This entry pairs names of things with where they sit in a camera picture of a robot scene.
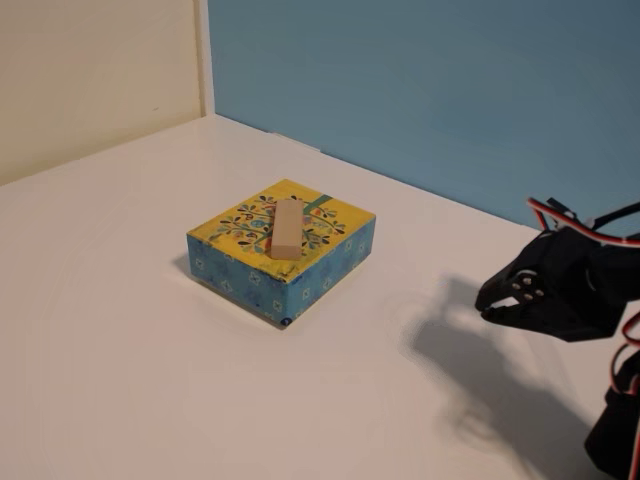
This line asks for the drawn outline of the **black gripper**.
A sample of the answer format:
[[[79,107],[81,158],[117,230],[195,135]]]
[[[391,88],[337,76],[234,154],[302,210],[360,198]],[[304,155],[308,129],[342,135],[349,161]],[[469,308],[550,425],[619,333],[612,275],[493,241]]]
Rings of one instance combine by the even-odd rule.
[[[493,324],[566,342],[609,338],[623,306],[590,279],[590,255],[599,248],[573,230],[538,235],[522,251],[519,269],[505,267],[480,288],[475,307]],[[513,306],[495,307],[512,298]]]

